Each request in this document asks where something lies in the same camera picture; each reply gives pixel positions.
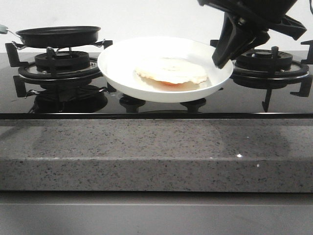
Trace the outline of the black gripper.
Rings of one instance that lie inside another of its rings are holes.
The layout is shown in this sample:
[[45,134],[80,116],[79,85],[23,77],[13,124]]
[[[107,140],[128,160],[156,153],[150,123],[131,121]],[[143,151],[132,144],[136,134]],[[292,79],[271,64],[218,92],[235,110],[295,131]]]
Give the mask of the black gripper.
[[239,16],[260,27],[272,29],[298,40],[307,29],[289,17],[287,12],[294,6],[294,0],[200,0],[199,5],[209,5],[226,12],[219,41],[212,59],[222,69],[229,60],[244,52],[265,44],[270,36],[266,31],[245,31],[239,24]]

